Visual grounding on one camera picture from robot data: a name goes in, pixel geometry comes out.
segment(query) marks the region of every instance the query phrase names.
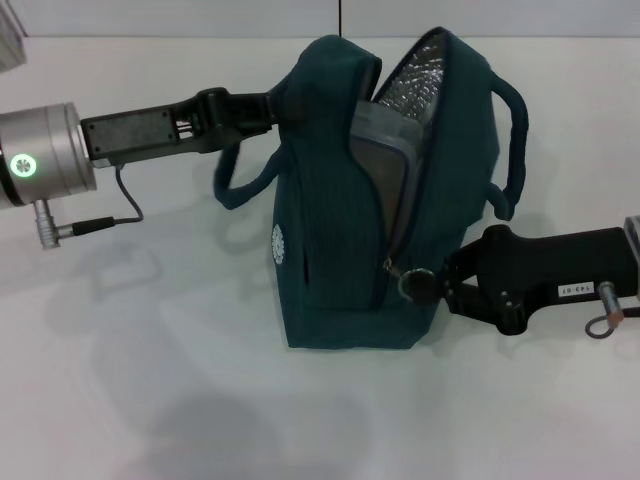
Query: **bag zipper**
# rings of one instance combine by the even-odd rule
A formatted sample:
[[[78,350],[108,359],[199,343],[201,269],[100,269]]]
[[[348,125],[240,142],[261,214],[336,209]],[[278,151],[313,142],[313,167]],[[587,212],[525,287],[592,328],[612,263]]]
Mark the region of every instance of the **bag zipper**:
[[[384,93],[389,89],[389,86],[391,85],[391,82],[393,82],[393,79],[398,75],[398,73],[404,68],[404,66],[406,65],[407,61],[409,61],[411,59],[411,57],[413,56],[413,54],[416,52],[416,50],[418,48],[420,48],[426,41],[428,41],[431,37],[435,36],[435,35],[439,35],[442,33],[446,33],[449,34],[449,31],[444,29],[444,28],[436,28],[431,30],[430,32],[428,32],[427,34],[423,35],[422,38],[420,38],[420,40],[418,40],[413,47],[411,47],[411,49],[407,52],[407,54],[402,58],[402,60],[400,61],[400,63],[398,63],[398,65],[396,66],[396,68],[393,70],[393,72],[391,73],[391,75],[389,75],[389,77],[387,77],[387,80],[384,82],[384,84],[382,85],[382,87],[380,87],[380,90],[378,91],[378,93],[376,94],[375,98],[373,99],[373,102],[378,102],[380,100],[380,98],[382,97],[382,95],[384,95]],[[445,43],[445,49],[444,49],[444,65],[445,67],[448,65],[448,61],[447,61],[447,57],[449,55],[449,41],[448,41],[448,36],[447,36],[447,40]],[[441,105],[443,105],[445,103],[444,101],[444,97],[446,94],[446,77],[447,77],[447,68],[444,69],[444,73],[443,73],[443,78],[442,78],[442,87],[440,90],[440,100],[438,101],[438,105],[436,106],[436,111],[433,115],[433,119],[432,119],[432,131],[430,134],[430,138],[436,138],[437,136],[437,126],[440,123],[438,121],[439,117],[440,117],[440,112],[441,112]],[[413,230],[415,228],[415,224],[416,224],[416,218],[417,218],[417,208],[414,208],[416,205],[420,205],[420,203],[422,202],[422,196],[423,196],[423,192],[424,192],[424,185],[427,183],[428,180],[428,172],[430,170],[430,166],[431,166],[431,152],[432,152],[432,147],[433,147],[433,142],[429,142],[429,145],[427,146],[426,151],[424,152],[424,158],[422,160],[422,164],[420,166],[419,172],[418,172],[418,185],[416,187],[416,193],[414,195],[413,198],[413,202],[411,203],[411,214],[410,214],[410,218],[409,218],[409,222],[407,224],[407,227],[402,235],[402,238],[397,242],[397,244],[394,246],[392,245],[391,242],[393,242],[394,236],[396,234],[396,229],[398,227],[398,222],[395,222],[395,226],[391,231],[391,234],[389,235],[389,240],[387,240],[386,244],[386,249],[385,252],[383,254],[380,255],[380,267],[379,270],[377,271],[376,274],[376,281],[374,283],[374,288],[373,288],[373,296],[371,299],[371,308],[373,310],[378,310],[382,307],[382,305],[384,304],[384,299],[387,293],[387,289],[389,287],[389,280],[391,277],[394,278],[400,278],[400,276],[402,275],[403,271],[401,269],[399,269],[396,265],[395,265],[395,259],[397,258],[397,256],[404,250],[405,245],[408,241],[409,238],[411,238],[411,234],[413,233]]]

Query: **green indicator light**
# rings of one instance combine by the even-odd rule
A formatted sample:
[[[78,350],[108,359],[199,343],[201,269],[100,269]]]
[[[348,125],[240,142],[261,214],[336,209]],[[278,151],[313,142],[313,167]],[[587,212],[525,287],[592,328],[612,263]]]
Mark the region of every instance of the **green indicator light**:
[[[19,153],[11,159],[11,171],[18,177],[27,178],[36,173],[36,159],[26,153]]]

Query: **bag handle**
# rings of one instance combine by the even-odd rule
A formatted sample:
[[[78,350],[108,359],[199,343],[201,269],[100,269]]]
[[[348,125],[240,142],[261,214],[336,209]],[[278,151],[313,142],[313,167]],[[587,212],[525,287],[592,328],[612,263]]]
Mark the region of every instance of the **bag handle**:
[[[529,130],[529,114],[527,106],[518,91],[493,74],[492,90],[511,109],[511,143],[509,144],[509,177],[507,186],[500,190],[497,185],[489,184],[487,200],[493,205],[496,217],[500,220],[511,220],[520,201],[526,168],[524,163]]]
[[[224,149],[213,175],[213,194],[227,210],[233,210],[244,205],[262,192],[278,176],[286,163],[286,157],[282,154],[282,147],[280,147],[271,156],[260,175],[242,187],[231,188],[231,178],[236,168],[239,153],[239,143]]]

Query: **black clamp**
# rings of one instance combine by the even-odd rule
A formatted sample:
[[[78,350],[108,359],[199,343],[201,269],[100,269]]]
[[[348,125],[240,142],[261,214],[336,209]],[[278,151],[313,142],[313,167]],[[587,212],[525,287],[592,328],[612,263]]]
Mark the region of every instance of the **black clamp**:
[[[451,255],[438,275],[417,271],[399,285],[414,303],[444,298],[451,313],[504,335],[524,333],[541,308],[598,300],[603,282],[613,282],[621,297],[638,292],[638,265],[621,228],[529,239],[497,225]],[[465,283],[474,276],[477,286]]]
[[[268,93],[231,95],[224,88],[184,102],[82,120],[89,158],[118,166],[186,152],[209,153],[271,130]]]

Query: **teal bag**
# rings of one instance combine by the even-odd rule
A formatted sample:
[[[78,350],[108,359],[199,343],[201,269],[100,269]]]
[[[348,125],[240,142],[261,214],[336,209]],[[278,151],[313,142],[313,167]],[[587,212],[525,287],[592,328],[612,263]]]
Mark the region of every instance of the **teal bag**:
[[[223,151],[214,176],[215,196],[229,209],[278,177],[272,246],[291,347],[410,348],[428,332],[436,306],[404,298],[389,270],[439,272],[487,200],[510,220],[520,199],[524,101],[480,54],[432,30],[373,99],[424,128],[417,188],[403,207],[409,220],[390,251],[381,196],[350,148],[356,104],[371,99],[380,69],[380,59],[340,37],[313,42],[270,92],[281,146],[263,172],[231,188],[236,146]],[[504,190],[491,183],[499,153],[492,93],[512,112]]]

